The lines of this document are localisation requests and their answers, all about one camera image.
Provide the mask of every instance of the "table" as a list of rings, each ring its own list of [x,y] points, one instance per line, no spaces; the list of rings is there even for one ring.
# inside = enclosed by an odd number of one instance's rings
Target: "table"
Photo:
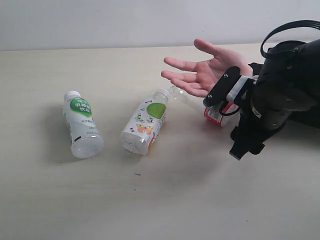
[[[225,47],[263,61],[259,44]],[[140,101],[171,86],[160,76],[166,56],[209,57],[192,46],[0,52],[1,240],[319,239],[317,129],[289,122],[260,155],[237,161],[235,123],[219,128],[171,101],[147,156],[122,148]],[[71,154],[69,90],[91,104],[99,156]]]

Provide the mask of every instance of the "green label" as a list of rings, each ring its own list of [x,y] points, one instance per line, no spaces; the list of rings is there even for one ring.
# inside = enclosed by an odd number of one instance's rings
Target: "green label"
[[[92,116],[91,107],[83,98],[77,97],[72,99],[70,102],[70,108],[72,111],[80,113],[88,118]]]
[[[166,105],[163,103],[151,103],[146,107],[147,113],[156,119],[161,119],[166,111]]]

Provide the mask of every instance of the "open hand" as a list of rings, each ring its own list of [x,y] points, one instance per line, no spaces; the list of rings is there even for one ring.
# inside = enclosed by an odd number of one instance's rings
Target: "open hand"
[[[193,73],[164,70],[161,76],[187,93],[205,98],[225,71],[233,66],[241,69],[241,75],[252,77],[253,70],[245,58],[232,50],[221,48],[210,42],[196,39],[194,46],[202,52],[213,55],[210,60],[192,62],[166,57],[164,62],[174,68]]]

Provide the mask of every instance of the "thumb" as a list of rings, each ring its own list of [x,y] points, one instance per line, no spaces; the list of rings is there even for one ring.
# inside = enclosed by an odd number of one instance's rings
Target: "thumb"
[[[205,52],[207,54],[211,54],[213,56],[218,56],[221,53],[221,48],[202,39],[194,40],[193,44],[200,51]]]

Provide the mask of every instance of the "bottle cap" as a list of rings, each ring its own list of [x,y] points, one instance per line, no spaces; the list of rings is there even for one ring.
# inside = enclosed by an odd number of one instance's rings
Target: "bottle cap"
[[[170,92],[169,92],[167,89],[164,89],[164,88],[159,88],[159,89],[157,89],[155,93],[163,94],[163,95],[165,95],[168,99],[169,99],[170,96],[171,96]]]
[[[81,98],[81,95],[77,91],[68,91],[63,97],[64,101],[67,101],[71,98]]]

